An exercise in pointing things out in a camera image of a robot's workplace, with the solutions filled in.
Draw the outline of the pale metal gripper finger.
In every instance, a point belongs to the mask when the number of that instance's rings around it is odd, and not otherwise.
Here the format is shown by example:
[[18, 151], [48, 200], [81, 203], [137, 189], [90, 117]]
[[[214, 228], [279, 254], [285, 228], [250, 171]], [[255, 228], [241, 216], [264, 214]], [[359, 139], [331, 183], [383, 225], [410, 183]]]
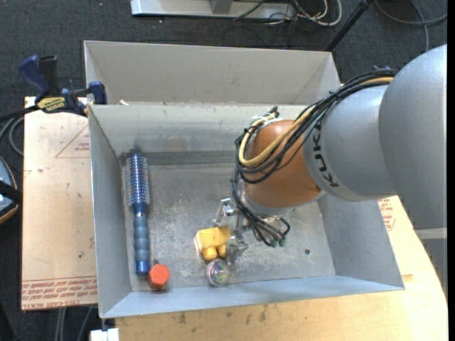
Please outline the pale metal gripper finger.
[[220, 201], [217, 215], [213, 220], [214, 227], [233, 227], [237, 219], [237, 208], [231, 198]]
[[229, 265], [234, 265], [237, 258], [242, 256], [248, 248], [244, 237], [241, 234], [232, 235], [226, 243], [226, 261]]

